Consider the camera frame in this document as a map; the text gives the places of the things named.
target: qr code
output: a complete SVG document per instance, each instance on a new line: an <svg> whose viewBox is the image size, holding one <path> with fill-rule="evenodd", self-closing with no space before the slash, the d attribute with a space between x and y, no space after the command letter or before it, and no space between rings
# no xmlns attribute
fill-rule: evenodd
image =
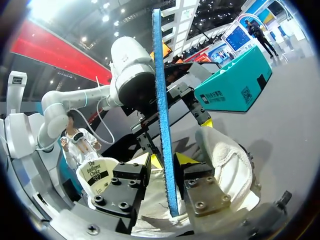
<svg viewBox="0 0 320 240"><path fill-rule="evenodd" d="M248 88L248 86L246 86L242 92L241 92L244 100L245 100L245 103L249 103L250 100L252 99L252 95L251 95L251 92L250 92L250 89Z"/></svg>

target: person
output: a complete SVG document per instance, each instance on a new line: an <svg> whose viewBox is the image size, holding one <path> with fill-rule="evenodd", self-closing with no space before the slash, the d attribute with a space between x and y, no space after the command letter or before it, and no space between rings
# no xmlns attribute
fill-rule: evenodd
<svg viewBox="0 0 320 240"><path fill-rule="evenodd" d="M84 128L74 127L74 115L67 113L68 125L65 129L65 137L60 139L62 153L67 165L75 170L84 161L99 158L98 150L101 144L97 139Z"/></svg>
<svg viewBox="0 0 320 240"><path fill-rule="evenodd" d="M259 43L264 47L264 49L270 54L270 58L272 59L275 56L279 56L274 49L274 47L268 42L266 39L264 33L260 29L260 27L253 25L248 20L245 20L246 28L248 29L248 33L252 36L255 36L256 39L259 41Z"/></svg>
<svg viewBox="0 0 320 240"><path fill-rule="evenodd" d="M227 54L231 60L235 59L235 56L231 52L227 52Z"/></svg>

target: person in black clothes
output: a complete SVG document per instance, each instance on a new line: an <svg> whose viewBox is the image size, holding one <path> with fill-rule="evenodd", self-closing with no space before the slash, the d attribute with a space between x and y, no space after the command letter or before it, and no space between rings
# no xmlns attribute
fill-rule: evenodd
<svg viewBox="0 0 320 240"><path fill-rule="evenodd" d="M233 59L235 59L235 56L232 54L232 53L230 53L230 52L227 52L227 54L229 54L229 58L230 58L230 60L233 60Z"/></svg>
<svg viewBox="0 0 320 240"><path fill-rule="evenodd" d="M248 29L248 33L251 36L253 35L256 37L256 39L261 43L261 45L265 48L265 50L270 54L271 59L274 57L271 51L274 52L274 55L276 55L277 57L279 56L276 50L274 49L274 47L266 39L260 27L251 24L251 22L249 22L248 20L245 20L245 24L246 24L246 28Z"/></svg>

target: display screen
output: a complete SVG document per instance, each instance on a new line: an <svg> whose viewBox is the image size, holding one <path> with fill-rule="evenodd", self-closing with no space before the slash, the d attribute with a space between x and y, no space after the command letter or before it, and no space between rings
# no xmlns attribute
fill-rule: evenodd
<svg viewBox="0 0 320 240"><path fill-rule="evenodd" d="M214 61L215 63L218 63L218 64L220 64L220 63L222 63L222 62L224 61L224 60L221 58L221 56L219 55L219 53L216 53L216 54L212 55L211 58L213 59L213 61Z"/></svg>
<svg viewBox="0 0 320 240"><path fill-rule="evenodd" d="M242 30L241 27L237 26L225 40L235 51L237 51L250 41L250 37Z"/></svg>
<svg viewBox="0 0 320 240"><path fill-rule="evenodd" d="M163 58L166 58L170 53L172 53L172 50L170 47L168 47L164 42L162 43L162 51L163 51ZM155 53L150 53L151 58L155 59Z"/></svg>

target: yellow part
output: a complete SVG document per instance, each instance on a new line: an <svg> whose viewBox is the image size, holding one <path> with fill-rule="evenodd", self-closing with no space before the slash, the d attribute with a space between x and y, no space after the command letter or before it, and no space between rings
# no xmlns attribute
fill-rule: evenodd
<svg viewBox="0 0 320 240"><path fill-rule="evenodd" d="M127 162L127 164L140 164L140 165L145 165L146 160L148 159L149 153L146 152L145 154L138 156L130 161ZM151 164L156 167L157 169L162 169L161 164L155 154L151 155Z"/></svg>
<svg viewBox="0 0 320 240"><path fill-rule="evenodd" d="M212 118L210 118L204 124L202 124L201 127L213 128L214 127L214 122L212 121Z"/></svg>
<svg viewBox="0 0 320 240"><path fill-rule="evenodd" d="M140 164L145 165L146 161L148 160L150 153L146 152L142 154L141 156L137 156L136 158L130 160L127 162L127 164Z"/></svg>
<svg viewBox="0 0 320 240"><path fill-rule="evenodd" d="M155 154L151 155L151 164L155 166L157 169L162 169L162 166Z"/></svg>
<svg viewBox="0 0 320 240"><path fill-rule="evenodd" d="M189 163L190 164L198 164L199 163L198 161L195 161L192 158L190 158L190 157L188 157L186 155L183 155L181 153L176 152L175 154L176 154L176 156L178 158L178 161L179 161L180 165L189 164Z"/></svg>

